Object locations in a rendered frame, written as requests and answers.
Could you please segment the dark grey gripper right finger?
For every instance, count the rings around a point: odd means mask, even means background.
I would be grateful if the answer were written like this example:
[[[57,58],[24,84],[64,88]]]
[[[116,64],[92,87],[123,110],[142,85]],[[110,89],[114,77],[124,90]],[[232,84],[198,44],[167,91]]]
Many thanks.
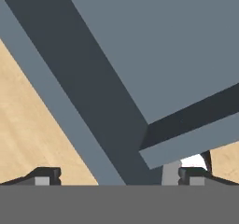
[[[194,177],[199,177],[203,181],[216,181],[217,183],[223,184],[223,185],[230,185],[230,186],[238,186],[238,183],[235,183],[233,181],[223,179],[220,177],[213,176],[211,173],[206,171],[204,168],[201,167],[180,167],[178,169],[178,175],[179,185],[186,185],[189,186],[190,182]]]

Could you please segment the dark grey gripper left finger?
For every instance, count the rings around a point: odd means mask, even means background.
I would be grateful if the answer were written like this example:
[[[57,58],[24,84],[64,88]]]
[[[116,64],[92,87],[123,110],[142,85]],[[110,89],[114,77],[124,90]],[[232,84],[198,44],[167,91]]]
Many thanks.
[[[61,174],[60,167],[37,167],[28,175],[4,182],[2,186],[60,186],[62,184]]]

